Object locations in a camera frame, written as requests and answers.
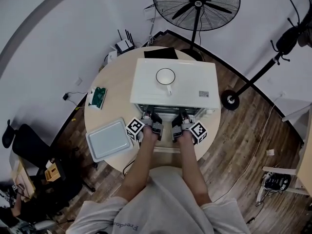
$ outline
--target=power adapter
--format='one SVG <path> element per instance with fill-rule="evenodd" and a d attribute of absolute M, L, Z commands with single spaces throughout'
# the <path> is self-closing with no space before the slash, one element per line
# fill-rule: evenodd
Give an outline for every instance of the power adapter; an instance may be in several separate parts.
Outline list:
<path fill-rule="evenodd" d="M 67 99 L 68 99 L 68 97 L 69 97 L 68 93 L 64 94 L 64 96 L 63 96 L 63 100 L 67 100 Z"/>

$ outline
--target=cup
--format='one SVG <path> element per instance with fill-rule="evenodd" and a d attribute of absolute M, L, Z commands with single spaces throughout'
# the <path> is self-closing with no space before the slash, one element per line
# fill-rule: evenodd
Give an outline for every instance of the cup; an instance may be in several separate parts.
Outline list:
<path fill-rule="evenodd" d="M 176 78 L 175 73 L 169 68 L 159 69 L 156 73 L 156 80 L 167 87 L 168 95 L 172 95 L 171 85 Z"/>

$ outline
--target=black and white marker cube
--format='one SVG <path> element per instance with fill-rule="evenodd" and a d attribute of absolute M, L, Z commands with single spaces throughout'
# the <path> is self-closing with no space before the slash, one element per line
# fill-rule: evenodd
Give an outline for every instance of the black and white marker cube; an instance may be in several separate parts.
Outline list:
<path fill-rule="evenodd" d="M 190 131 L 197 139 L 198 144 L 207 137 L 207 130 L 200 121 L 194 123 L 194 125 L 190 127 Z"/>
<path fill-rule="evenodd" d="M 137 118 L 133 118 L 129 124 L 126 126 L 126 132 L 127 135 L 133 139 L 134 141 L 137 140 L 137 135 L 138 133 L 142 130 L 144 127 L 144 123 L 142 123 L 140 120 Z"/>

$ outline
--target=black baseboard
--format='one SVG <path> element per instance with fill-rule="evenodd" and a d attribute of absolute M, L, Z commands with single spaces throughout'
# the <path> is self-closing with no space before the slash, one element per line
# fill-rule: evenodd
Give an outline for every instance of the black baseboard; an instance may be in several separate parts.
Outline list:
<path fill-rule="evenodd" d="M 159 31 L 158 33 L 156 33 L 154 35 L 154 38 L 157 38 L 159 36 L 164 36 L 165 34 L 170 34 L 174 37 L 177 37 L 183 41 L 185 41 L 186 43 L 190 44 L 191 41 L 171 30 L 166 30 L 166 31 Z M 220 62 L 223 66 L 225 66 L 226 68 L 228 68 L 230 71 L 232 71 L 234 74 L 236 74 L 239 78 L 241 78 L 244 82 L 247 82 L 249 81 L 246 77 L 244 77 L 240 72 L 238 72 L 236 69 L 234 69 L 231 65 L 229 65 L 228 63 L 226 63 L 225 61 L 223 61 L 222 59 L 220 59 L 219 57 L 215 56 L 214 54 L 212 54 L 211 52 L 209 52 L 207 49 L 204 49 L 203 47 L 199 46 L 198 44 L 194 44 L 194 47 L 196 49 L 199 49 L 201 52 L 207 54 L 208 56 L 210 56 L 211 58 L 215 59 L 216 61 Z M 271 106 L 274 105 L 273 101 L 270 100 L 257 86 L 255 86 L 254 84 L 251 85 L 251 87 L 253 89 L 255 89 L 255 91 L 260 94 Z M 78 104 L 78 106 L 82 106 L 83 103 L 86 101 L 86 97 L 83 97 L 83 99 L 81 100 L 81 102 Z M 279 110 L 278 107 L 274 107 L 274 109 L 277 111 L 277 113 L 283 118 L 285 117 L 285 115 Z M 53 140 L 51 146 L 55 146 L 60 135 L 63 133 L 64 129 L 66 128 L 66 126 L 68 125 L 68 123 L 71 121 L 71 119 L 74 117 L 76 113 L 76 110 L 74 110 L 70 116 L 68 117 L 68 119 L 65 121 L 64 125 L 61 127 L 61 129 L 59 130 L 58 134 L 56 135 L 55 139 Z M 297 137 L 299 138 L 299 140 L 301 141 L 301 144 L 303 144 L 303 140 L 301 138 L 301 136 L 299 135 L 299 133 L 297 132 L 297 130 L 293 127 L 293 125 L 289 122 L 289 121 L 286 121 L 286 123 L 289 125 L 289 127 L 294 131 L 294 134 L 297 135 Z"/>
<path fill-rule="evenodd" d="M 190 44 L 191 41 L 171 30 L 166 30 L 165 32 L 162 32 L 162 35 L 165 34 L 170 34 L 176 38 L 179 38 L 183 41 L 185 41 L 186 43 Z M 243 76 L 240 72 L 238 72 L 236 69 L 234 69 L 230 64 L 226 63 L 225 61 L 223 61 L 222 59 L 220 59 L 219 57 L 215 56 L 214 54 L 212 54 L 211 52 L 209 52 L 207 49 L 204 49 L 202 46 L 199 46 L 198 44 L 194 44 L 194 47 L 196 49 L 199 49 L 201 52 L 207 54 L 208 56 L 210 56 L 211 58 L 215 59 L 216 61 L 220 62 L 223 66 L 225 66 L 227 69 L 229 69 L 230 71 L 232 71 L 234 74 L 236 74 L 239 78 L 241 78 L 244 82 L 248 82 L 249 80 Z M 261 97 L 263 97 L 271 106 L 274 105 L 273 101 L 267 97 L 256 85 L 251 85 L 251 87 L 253 89 L 255 89 L 255 91 L 261 95 Z M 285 115 L 280 111 L 280 109 L 278 107 L 274 107 L 274 109 L 276 110 L 276 112 L 283 118 L 285 117 Z M 295 134 L 298 136 L 299 140 L 301 141 L 301 144 L 303 144 L 303 140 L 301 138 L 301 136 L 299 135 L 299 133 L 297 132 L 297 130 L 293 127 L 293 125 L 287 120 L 286 123 L 290 126 L 290 128 L 295 132 Z"/>

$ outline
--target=t-shirt sleeve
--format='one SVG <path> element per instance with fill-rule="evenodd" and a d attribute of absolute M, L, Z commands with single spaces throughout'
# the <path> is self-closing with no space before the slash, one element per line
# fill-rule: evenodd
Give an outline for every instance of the t-shirt sleeve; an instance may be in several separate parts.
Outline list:
<path fill-rule="evenodd" d="M 85 201 L 66 234 L 96 234 L 112 228 L 119 211 L 128 203 L 122 197 L 112 197 L 104 203 Z"/>
<path fill-rule="evenodd" d="M 213 228 L 221 234 L 250 234 L 239 210 L 237 201 L 230 199 L 221 203 L 201 206 Z"/>

